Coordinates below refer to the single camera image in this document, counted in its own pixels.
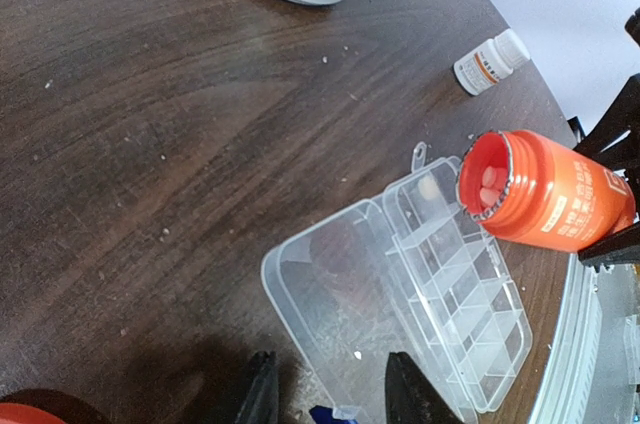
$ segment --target orange stripe label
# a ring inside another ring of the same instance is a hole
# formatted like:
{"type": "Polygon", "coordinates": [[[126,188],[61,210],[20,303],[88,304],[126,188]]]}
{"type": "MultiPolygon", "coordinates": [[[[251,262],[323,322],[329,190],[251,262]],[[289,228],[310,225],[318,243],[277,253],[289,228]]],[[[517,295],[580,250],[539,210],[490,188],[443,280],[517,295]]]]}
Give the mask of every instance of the orange stripe label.
{"type": "Polygon", "coordinates": [[[484,77],[486,77],[487,79],[489,79],[489,82],[491,84],[497,84],[498,81],[496,81],[496,79],[489,73],[489,71],[487,71],[487,68],[484,67],[484,64],[482,63],[482,61],[480,60],[480,54],[478,54],[477,52],[474,54],[473,58],[476,60],[476,64],[478,64],[478,67],[480,68],[480,70],[482,71],[482,73],[484,74],[484,77]]]}

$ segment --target wooden table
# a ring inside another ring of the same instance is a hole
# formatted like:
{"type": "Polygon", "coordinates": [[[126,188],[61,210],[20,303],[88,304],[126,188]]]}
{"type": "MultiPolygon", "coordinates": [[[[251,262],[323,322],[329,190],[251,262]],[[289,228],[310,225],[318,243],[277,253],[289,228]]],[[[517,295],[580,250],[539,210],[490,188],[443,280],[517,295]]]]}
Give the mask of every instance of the wooden table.
{"type": "MultiPolygon", "coordinates": [[[[0,0],[0,19],[0,392],[58,389],[114,424],[193,422],[261,349],[285,422],[309,422],[326,399],[262,256],[406,174],[418,141],[572,142],[533,64],[477,98],[455,82],[506,27],[488,0],[0,0]]],[[[502,249],[534,348],[482,422],[520,423],[566,256],[502,249]]]]}

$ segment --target white bottle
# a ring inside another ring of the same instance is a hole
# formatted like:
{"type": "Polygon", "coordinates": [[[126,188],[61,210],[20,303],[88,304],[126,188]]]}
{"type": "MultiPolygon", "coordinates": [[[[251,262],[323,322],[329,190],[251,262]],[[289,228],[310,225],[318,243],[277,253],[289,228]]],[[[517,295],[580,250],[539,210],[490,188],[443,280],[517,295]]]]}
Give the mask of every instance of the white bottle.
{"type": "Polygon", "coordinates": [[[511,29],[487,39],[453,65],[458,82],[474,96],[489,89],[531,59],[522,40],[511,29]]]}

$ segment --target white bottle cap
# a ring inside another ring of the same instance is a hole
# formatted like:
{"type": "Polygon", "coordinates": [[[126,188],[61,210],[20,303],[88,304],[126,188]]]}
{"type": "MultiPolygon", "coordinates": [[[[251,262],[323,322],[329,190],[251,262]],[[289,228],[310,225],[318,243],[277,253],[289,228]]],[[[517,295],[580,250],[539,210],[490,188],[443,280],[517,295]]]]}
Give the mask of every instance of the white bottle cap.
{"type": "Polygon", "coordinates": [[[507,29],[496,36],[494,42],[500,57],[513,69],[518,69],[531,59],[531,54],[529,54],[524,42],[512,29],[507,29]]]}

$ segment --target red object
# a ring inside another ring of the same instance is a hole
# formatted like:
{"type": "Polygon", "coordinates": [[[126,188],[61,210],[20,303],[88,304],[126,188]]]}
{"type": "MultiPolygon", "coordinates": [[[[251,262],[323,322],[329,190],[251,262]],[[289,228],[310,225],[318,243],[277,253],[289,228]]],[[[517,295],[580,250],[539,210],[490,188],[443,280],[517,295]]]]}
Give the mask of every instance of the red object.
{"type": "Polygon", "coordinates": [[[0,404],[0,424],[65,424],[48,412],[24,404],[0,404]]]}
{"type": "Polygon", "coordinates": [[[567,252],[630,226],[636,212],[624,179],[530,131],[480,136],[462,162],[458,196],[496,237],[567,252]],[[507,170],[492,186],[495,200],[483,188],[488,167],[507,170]]]}

